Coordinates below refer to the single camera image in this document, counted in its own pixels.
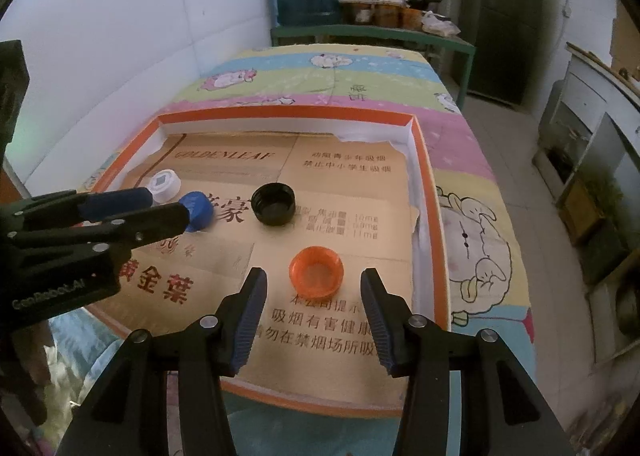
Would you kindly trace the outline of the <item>white kitchen counter cabinet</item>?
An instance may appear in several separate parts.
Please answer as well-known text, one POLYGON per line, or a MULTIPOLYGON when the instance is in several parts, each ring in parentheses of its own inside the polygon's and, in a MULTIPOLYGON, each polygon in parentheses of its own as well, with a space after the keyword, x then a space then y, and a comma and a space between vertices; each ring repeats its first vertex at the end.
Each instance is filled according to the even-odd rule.
POLYGON ((577 249, 592 329, 593 361, 639 345, 633 319, 639 267, 639 91, 592 52, 570 60, 538 127, 533 164, 577 249))

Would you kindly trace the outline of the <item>blue bottle cap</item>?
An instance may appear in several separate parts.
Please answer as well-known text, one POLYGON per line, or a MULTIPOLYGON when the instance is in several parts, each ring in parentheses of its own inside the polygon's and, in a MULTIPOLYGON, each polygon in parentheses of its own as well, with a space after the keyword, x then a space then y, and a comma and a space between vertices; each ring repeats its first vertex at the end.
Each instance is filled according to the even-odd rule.
POLYGON ((208 228, 214 220, 214 207, 206 194, 201 191, 190 191, 179 199, 179 202, 189 211, 187 233, 195 233, 208 228))

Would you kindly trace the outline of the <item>dark orange bottle cap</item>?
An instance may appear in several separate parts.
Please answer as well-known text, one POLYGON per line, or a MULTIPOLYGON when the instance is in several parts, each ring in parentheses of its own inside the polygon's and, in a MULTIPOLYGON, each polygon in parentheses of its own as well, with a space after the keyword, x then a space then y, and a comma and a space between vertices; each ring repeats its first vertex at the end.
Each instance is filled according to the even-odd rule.
POLYGON ((340 290, 344 265, 333 250, 311 246, 300 250, 288 267, 296 294, 310 301, 326 301, 340 290))

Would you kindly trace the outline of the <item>colourful cartoon quilt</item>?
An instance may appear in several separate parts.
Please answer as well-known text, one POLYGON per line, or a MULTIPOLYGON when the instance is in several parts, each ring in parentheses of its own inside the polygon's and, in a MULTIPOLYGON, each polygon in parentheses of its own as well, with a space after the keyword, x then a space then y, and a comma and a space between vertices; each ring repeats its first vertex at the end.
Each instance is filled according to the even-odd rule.
MULTIPOLYGON (((447 243, 451 324, 461 333, 489 327, 503 336, 529 372, 536 368, 534 326, 522 249, 494 172, 454 102, 448 85, 416 52, 356 44, 308 44, 258 48, 221 64, 217 73, 252 70, 253 81, 210 88, 196 82, 170 104, 172 112, 258 104, 374 109, 418 119, 443 209, 466 199, 485 208, 484 218, 503 240, 497 263, 506 274, 484 307, 466 303, 461 287, 474 279, 462 266, 461 240, 447 243)), ((262 442, 262 454, 386 455, 399 427, 395 418, 337 419, 296 413, 251 398, 229 401, 231 427, 243 444, 262 442)))

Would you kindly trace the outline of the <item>white bottle cap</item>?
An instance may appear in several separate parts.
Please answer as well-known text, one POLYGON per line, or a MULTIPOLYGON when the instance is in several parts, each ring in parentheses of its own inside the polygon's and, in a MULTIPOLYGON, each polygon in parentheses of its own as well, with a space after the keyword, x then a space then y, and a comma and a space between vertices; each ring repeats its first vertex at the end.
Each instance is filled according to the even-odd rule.
POLYGON ((174 170, 165 169, 156 172, 146 184, 146 188, 149 189, 153 201, 163 205, 179 194, 181 179, 174 170))

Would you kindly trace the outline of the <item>green metal table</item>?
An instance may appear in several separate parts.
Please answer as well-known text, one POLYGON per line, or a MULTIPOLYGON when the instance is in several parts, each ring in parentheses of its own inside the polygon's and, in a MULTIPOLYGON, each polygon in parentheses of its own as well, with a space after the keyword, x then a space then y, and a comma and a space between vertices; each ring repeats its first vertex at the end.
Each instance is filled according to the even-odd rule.
POLYGON ((339 36, 340 38, 377 38, 385 41, 431 45, 457 52, 464 56, 462 77, 459 83, 457 105, 464 107, 468 93, 476 48, 462 38, 444 38, 431 33, 385 26, 357 26, 356 24, 322 24, 322 26, 274 26, 270 30, 271 44, 280 46, 282 38, 318 38, 318 36, 339 36))

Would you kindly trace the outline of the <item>black bottle cap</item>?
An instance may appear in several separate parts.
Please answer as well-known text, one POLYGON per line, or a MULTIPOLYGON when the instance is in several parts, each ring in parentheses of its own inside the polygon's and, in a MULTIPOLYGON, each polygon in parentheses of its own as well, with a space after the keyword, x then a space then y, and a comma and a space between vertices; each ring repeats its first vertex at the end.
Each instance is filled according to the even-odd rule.
POLYGON ((282 183, 258 187, 250 198, 256 219, 266 226, 283 226, 292 221, 296 201, 293 189, 282 183))

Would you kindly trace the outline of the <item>black refrigerator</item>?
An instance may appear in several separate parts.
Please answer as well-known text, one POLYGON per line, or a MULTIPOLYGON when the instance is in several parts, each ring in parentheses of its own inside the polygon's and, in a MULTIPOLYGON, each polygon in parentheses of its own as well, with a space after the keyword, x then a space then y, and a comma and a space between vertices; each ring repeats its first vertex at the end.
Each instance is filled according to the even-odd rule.
POLYGON ((542 0, 461 0, 461 38, 475 47, 469 90, 521 104, 532 72, 542 0))

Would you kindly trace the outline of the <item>shallow orange-rimmed cardboard tray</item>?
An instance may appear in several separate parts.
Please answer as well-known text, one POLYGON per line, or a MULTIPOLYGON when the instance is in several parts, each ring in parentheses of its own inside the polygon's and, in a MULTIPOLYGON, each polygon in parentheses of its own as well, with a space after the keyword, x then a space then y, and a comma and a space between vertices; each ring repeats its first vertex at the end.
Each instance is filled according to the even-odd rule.
POLYGON ((446 249, 419 120, 360 108, 205 108, 154 117, 96 190, 168 182, 215 218, 134 251, 122 289, 91 306, 117 335, 174 332, 263 269, 268 293, 247 364, 227 391, 343 417, 388 417, 406 384, 378 364, 360 299, 374 268, 440 326, 450 324, 446 249))

